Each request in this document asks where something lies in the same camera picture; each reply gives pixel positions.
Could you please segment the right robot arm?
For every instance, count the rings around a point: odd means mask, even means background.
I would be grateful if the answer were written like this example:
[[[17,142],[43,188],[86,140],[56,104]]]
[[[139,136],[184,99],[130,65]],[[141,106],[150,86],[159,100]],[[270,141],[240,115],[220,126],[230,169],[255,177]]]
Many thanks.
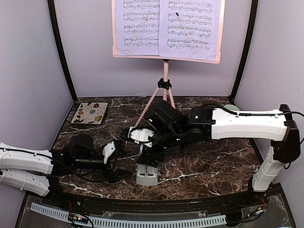
[[[134,127],[128,136],[136,143],[157,150],[227,138],[270,140],[267,157],[252,177],[250,190],[242,196],[245,205],[253,206],[284,165],[300,156],[303,140],[293,114],[285,104],[279,109],[261,112],[233,111],[216,104],[203,104],[182,114],[166,101],[160,101],[143,115],[151,128]]]

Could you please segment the sheet music page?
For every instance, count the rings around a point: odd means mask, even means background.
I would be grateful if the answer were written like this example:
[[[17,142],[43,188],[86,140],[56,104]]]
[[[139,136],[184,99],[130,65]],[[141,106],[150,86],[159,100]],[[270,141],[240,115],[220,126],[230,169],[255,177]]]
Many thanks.
[[[114,9],[118,55],[157,56],[160,1],[116,0]]]
[[[159,55],[217,64],[221,57],[225,1],[162,0]]]

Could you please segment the white metronome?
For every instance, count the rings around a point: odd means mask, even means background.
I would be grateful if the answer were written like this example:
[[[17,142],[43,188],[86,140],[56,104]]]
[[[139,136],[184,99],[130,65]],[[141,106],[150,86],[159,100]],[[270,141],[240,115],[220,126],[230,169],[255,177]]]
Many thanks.
[[[140,157],[136,161],[136,184],[141,186],[158,185],[158,169],[140,161]]]

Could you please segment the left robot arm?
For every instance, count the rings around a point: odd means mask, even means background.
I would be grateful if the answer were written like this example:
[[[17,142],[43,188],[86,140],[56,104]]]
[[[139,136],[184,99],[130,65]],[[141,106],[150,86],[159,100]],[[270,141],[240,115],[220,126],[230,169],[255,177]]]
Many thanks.
[[[31,191],[57,207],[67,203],[58,176],[73,174],[91,182],[116,183],[132,172],[116,168],[118,157],[125,154],[124,142],[113,140],[96,150],[87,134],[71,137],[62,150],[30,150],[0,144],[0,182]]]

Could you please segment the pink perforated music stand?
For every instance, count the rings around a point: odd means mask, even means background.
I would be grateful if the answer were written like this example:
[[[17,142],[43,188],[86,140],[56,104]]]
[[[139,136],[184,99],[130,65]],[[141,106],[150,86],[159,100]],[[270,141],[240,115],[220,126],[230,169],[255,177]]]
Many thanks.
[[[115,9],[114,9],[115,0],[112,1],[112,27],[113,27],[113,57],[116,58],[150,58],[150,59],[162,59],[164,61],[164,81],[168,81],[168,73],[169,73],[169,61],[176,59],[167,59],[161,57],[159,54],[157,56],[120,56],[118,55],[117,50],[117,39],[116,39],[116,25],[115,25]]]

